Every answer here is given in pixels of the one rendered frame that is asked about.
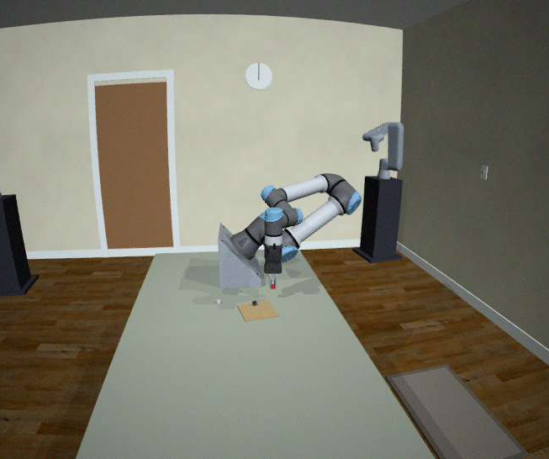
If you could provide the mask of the tan mat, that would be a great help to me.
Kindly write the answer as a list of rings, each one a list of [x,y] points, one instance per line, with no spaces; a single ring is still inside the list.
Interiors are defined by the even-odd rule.
[[[257,306],[253,306],[252,303],[245,303],[239,304],[237,307],[246,322],[279,317],[276,310],[272,307],[268,300],[257,302]]]

